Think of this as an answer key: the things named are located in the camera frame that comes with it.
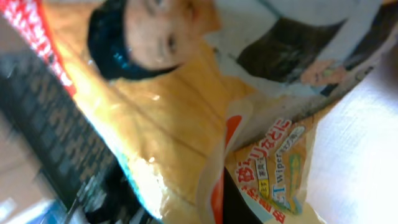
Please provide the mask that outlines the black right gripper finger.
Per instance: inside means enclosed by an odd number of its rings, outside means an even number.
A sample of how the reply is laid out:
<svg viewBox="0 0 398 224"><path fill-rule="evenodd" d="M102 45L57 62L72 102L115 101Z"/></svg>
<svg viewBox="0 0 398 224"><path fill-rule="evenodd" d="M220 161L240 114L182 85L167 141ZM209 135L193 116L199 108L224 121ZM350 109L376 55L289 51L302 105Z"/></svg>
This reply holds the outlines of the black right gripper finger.
<svg viewBox="0 0 398 224"><path fill-rule="evenodd" d="M227 168L223 181L223 224L262 224L244 201Z"/></svg>

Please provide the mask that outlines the yellow wiper bag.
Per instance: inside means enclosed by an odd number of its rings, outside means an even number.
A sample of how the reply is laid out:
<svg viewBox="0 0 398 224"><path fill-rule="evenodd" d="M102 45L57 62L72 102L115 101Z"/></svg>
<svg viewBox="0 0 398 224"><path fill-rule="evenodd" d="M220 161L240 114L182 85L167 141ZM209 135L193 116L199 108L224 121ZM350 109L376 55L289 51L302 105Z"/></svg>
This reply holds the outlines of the yellow wiper bag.
<svg viewBox="0 0 398 224"><path fill-rule="evenodd" d="M396 1L1 1L115 158L118 212L223 223L224 168L262 223L306 201L319 120L397 40Z"/></svg>

